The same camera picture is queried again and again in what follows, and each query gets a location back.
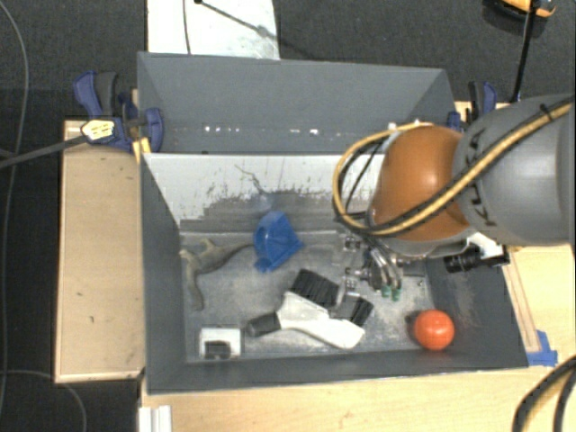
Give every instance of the gray sheet metal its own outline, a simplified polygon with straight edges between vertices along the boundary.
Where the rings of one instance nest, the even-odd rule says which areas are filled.
[[[138,88],[140,109],[164,114],[163,152],[340,153],[454,109],[433,68],[139,53]]]

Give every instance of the blue tape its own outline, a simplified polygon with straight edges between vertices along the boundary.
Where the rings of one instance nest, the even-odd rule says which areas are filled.
[[[528,364],[530,366],[556,366],[558,365],[558,351],[552,350],[550,348],[550,343],[548,342],[548,336],[543,331],[539,329],[536,330],[538,339],[540,340],[540,346],[542,350],[540,352],[526,353],[528,358]]]

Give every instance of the gray tool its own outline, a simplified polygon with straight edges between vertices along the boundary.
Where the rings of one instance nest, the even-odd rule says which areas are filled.
[[[252,246],[251,242],[242,242],[219,247],[207,238],[200,240],[200,243],[204,245],[201,253],[195,254],[185,248],[180,250],[180,257],[186,261],[186,284],[192,296],[194,311],[204,309],[204,297],[197,282],[198,275],[220,269],[241,249]]]

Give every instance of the black carpet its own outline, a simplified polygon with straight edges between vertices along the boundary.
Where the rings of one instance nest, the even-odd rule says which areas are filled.
[[[61,139],[67,116],[81,115],[71,82],[88,69],[114,70],[118,87],[136,85],[135,53],[146,47],[146,0],[2,0],[20,25],[31,62],[22,151]],[[571,0],[535,28],[523,97],[574,91],[575,14]],[[274,0],[281,56],[446,69],[456,99],[467,82],[512,92],[523,25],[482,0]],[[0,13],[0,149],[12,149],[22,99],[18,44]],[[0,173],[4,213],[8,171]],[[8,242],[10,369],[50,373],[56,309],[59,157],[19,166]],[[10,376],[2,431],[78,431],[68,392],[25,375]],[[135,427],[135,382],[83,385],[90,431]]]

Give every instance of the white plastic part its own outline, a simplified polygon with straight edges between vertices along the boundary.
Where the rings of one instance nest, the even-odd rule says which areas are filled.
[[[480,247],[480,257],[482,259],[498,257],[504,254],[504,247],[500,243],[496,243],[494,240],[486,237],[480,232],[476,232],[475,234],[471,235],[468,238],[468,242]]]
[[[170,406],[140,407],[138,410],[138,431],[172,432],[172,409]]]
[[[344,319],[331,319],[329,312],[293,292],[286,292],[276,313],[282,329],[296,329],[341,349],[356,346],[365,331]]]
[[[242,353],[242,332],[239,328],[202,328],[199,334],[200,357],[206,356],[206,343],[225,341],[230,346],[230,358],[239,357]]]

